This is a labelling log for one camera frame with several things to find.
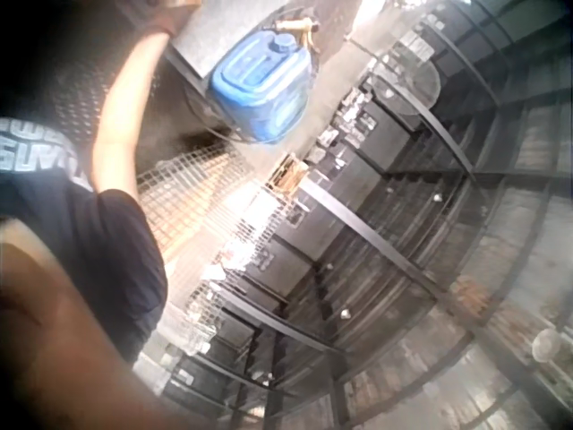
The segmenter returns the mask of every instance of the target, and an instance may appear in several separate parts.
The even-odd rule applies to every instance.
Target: wire mesh rack
[[[236,286],[235,272],[262,258],[290,212],[287,197],[253,176],[232,146],[216,142],[138,178],[169,281],[158,330],[188,355],[205,351],[220,328],[220,289]]]

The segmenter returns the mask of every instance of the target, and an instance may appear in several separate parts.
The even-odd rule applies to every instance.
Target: blue cap
[[[290,33],[280,33],[275,36],[275,39],[270,44],[270,48],[275,52],[285,54],[287,52],[294,52],[298,46],[295,36]]]

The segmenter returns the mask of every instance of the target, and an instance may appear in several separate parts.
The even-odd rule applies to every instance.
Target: black t-shirt
[[[94,193],[58,131],[0,117],[0,215],[52,251],[108,337],[132,363],[167,298],[157,243],[127,193]]]

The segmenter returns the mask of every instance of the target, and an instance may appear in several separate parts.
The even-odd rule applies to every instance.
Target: wall fan
[[[370,84],[378,100],[401,115],[418,115],[418,112],[402,99],[380,78],[382,71],[394,85],[408,90],[424,106],[431,108],[440,96],[440,75],[429,61],[433,48],[413,31],[409,31],[372,70]]]

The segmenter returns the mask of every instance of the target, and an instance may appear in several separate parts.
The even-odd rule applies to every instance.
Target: blue plastic jerry can
[[[258,31],[215,68],[210,92],[241,132],[277,142],[298,121],[312,85],[312,59],[289,33]]]

